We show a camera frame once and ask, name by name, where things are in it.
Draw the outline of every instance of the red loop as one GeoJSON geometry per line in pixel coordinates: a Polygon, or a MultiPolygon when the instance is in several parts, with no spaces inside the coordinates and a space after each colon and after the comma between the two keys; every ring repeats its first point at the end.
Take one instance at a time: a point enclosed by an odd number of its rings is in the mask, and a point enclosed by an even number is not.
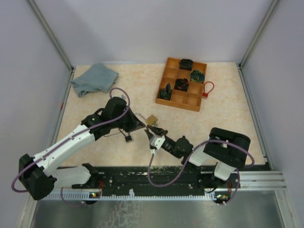
{"type": "Polygon", "coordinates": [[[206,86],[207,83],[213,84],[212,89],[210,89],[210,91],[208,93],[206,93],[206,94],[209,94],[214,89],[214,83],[213,82],[205,82],[203,93],[205,93],[205,86],[206,86]]]}

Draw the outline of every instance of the metal frame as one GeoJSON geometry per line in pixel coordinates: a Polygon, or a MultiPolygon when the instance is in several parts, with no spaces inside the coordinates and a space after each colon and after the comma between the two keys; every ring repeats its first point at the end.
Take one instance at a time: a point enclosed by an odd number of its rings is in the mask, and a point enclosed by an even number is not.
{"type": "MultiPolygon", "coordinates": [[[[67,98],[68,98],[68,94],[69,94],[69,90],[70,90],[70,80],[74,76],[74,69],[73,69],[66,53],[64,52],[62,46],[60,45],[58,39],[56,38],[54,32],[52,31],[52,29],[48,25],[47,21],[45,20],[44,16],[42,15],[40,9],[38,8],[36,2],[34,0],[27,0],[27,2],[29,3],[29,6],[33,10],[34,14],[37,16],[37,19],[41,23],[42,28],[46,32],[47,36],[50,38],[50,41],[53,43],[54,48],[58,52],[59,56],[64,61],[65,65],[71,70],[71,75],[66,83],[66,91],[65,91],[65,94],[63,97],[63,103],[62,103],[63,107],[58,113],[58,118],[57,118],[57,122],[55,124],[54,133],[50,140],[50,145],[52,145],[57,140],[61,120],[63,117],[64,109],[65,109],[65,106],[67,103],[67,98]]],[[[260,123],[260,120],[257,115],[257,109],[255,107],[243,67],[246,65],[251,53],[255,49],[269,20],[275,13],[275,10],[278,8],[279,2],[280,2],[280,0],[272,1],[266,15],[263,18],[263,21],[261,22],[258,30],[255,33],[244,57],[242,58],[241,62],[238,64],[240,79],[242,81],[244,92],[245,92],[245,95],[246,95],[246,98],[248,101],[249,109],[250,109],[250,112],[252,115],[252,119],[254,122],[254,126],[256,129],[256,133],[257,133],[259,142],[260,142],[260,146],[261,146],[263,155],[265,157],[265,160],[266,160],[266,162],[269,163],[270,167],[272,167],[272,163],[271,163],[271,158],[269,157],[269,149],[268,149],[268,146],[267,146],[267,143],[265,140],[265,136],[262,131],[261,123],[260,123]]],[[[287,228],[299,228],[300,227],[300,223],[297,218],[296,211],[293,207],[293,203],[292,203],[289,193],[287,191],[283,175],[280,171],[242,171],[242,172],[240,172],[240,174],[241,174],[241,188],[239,189],[240,191],[274,190],[276,199],[277,199],[278,209],[281,213],[282,220],[283,220],[285,227],[287,227],[287,228]]],[[[88,193],[88,191],[90,191],[90,190],[82,190],[81,192],[88,193]]],[[[50,200],[50,199],[52,199],[52,197],[54,198],[54,200],[58,199],[59,193],[57,191],[53,191],[53,193],[54,193],[54,195],[50,195],[45,200],[48,200],[48,199],[50,200]]],[[[72,194],[69,195],[69,193],[64,194],[65,199],[66,200],[75,200],[76,199],[75,196],[73,196],[72,194]]],[[[117,200],[117,198],[113,198],[113,197],[104,198],[104,199],[101,198],[101,200],[117,200]]],[[[18,228],[29,228],[30,227],[30,224],[31,224],[31,221],[33,218],[33,214],[34,214],[34,211],[36,208],[36,204],[37,204],[37,202],[34,201],[31,198],[31,196],[28,194],[26,202],[25,202],[25,206],[23,208],[21,219],[19,220],[19,223],[17,226],[18,228]]]]}

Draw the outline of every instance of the gray towel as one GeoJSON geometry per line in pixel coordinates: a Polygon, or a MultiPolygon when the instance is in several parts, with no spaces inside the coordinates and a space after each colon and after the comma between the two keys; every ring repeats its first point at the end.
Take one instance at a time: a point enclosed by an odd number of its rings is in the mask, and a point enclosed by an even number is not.
{"type": "Polygon", "coordinates": [[[109,92],[117,77],[117,72],[102,63],[95,63],[80,77],[73,79],[71,84],[78,96],[83,97],[89,92],[109,92]]]}

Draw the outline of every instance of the wooden table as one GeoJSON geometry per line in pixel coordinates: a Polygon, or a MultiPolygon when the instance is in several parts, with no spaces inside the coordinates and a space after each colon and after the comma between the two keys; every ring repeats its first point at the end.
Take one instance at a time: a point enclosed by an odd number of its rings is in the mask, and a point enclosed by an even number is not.
{"type": "MultiPolygon", "coordinates": [[[[208,63],[206,81],[212,81],[215,88],[207,100],[202,100],[200,112],[155,103],[164,66],[164,64],[108,65],[110,69],[119,73],[114,86],[128,93],[132,111],[141,113],[146,118],[151,114],[156,116],[159,119],[158,126],[167,129],[170,138],[177,140],[185,135],[190,143],[196,146],[208,138],[212,127],[235,131],[251,139],[249,152],[255,158],[256,164],[265,164],[235,63],[208,63]]],[[[81,76],[89,67],[77,66],[74,78],[81,76]]],[[[120,91],[114,92],[114,95],[120,94],[120,91]]],[[[89,93],[79,98],[71,87],[58,139],[75,129],[87,115],[104,107],[108,99],[109,94],[103,92],[89,93]]],[[[147,135],[143,129],[140,129],[131,133],[131,136],[133,138],[131,143],[126,143],[122,134],[102,137],[70,157],[62,165],[76,166],[88,162],[93,166],[147,166],[151,158],[147,135]]],[[[160,150],[154,158],[153,165],[180,165],[180,162],[169,153],[160,150]]],[[[213,164],[214,161],[206,163],[206,165],[213,164]]]]}

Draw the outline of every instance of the wooden tray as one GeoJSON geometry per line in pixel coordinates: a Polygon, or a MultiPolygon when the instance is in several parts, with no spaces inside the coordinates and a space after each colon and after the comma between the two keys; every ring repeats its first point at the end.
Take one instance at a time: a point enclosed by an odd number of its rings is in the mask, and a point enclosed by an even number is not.
{"type": "Polygon", "coordinates": [[[178,58],[168,58],[166,67],[162,74],[162,80],[159,85],[155,102],[157,104],[163,104],[167,106],[172,106],[176,108],[183,108],[191,111],[200,111],[200,103],[203,94],[203,83],[191,82],[190,74],[193,70],[199,70],[206,75],[207,64],[194,62],[192,70],[181,70],[179,69],[180,59],[178,58]],[[174,89],[175,80],[177,78],[186,78],[189,81],[189,87],[187,92],[174,89]],[[171,99],[164,100],[158,98],[158,93],[160,89],[164,89],[166,85],[170,83],[171,89],[173,90],[171,99]]]}

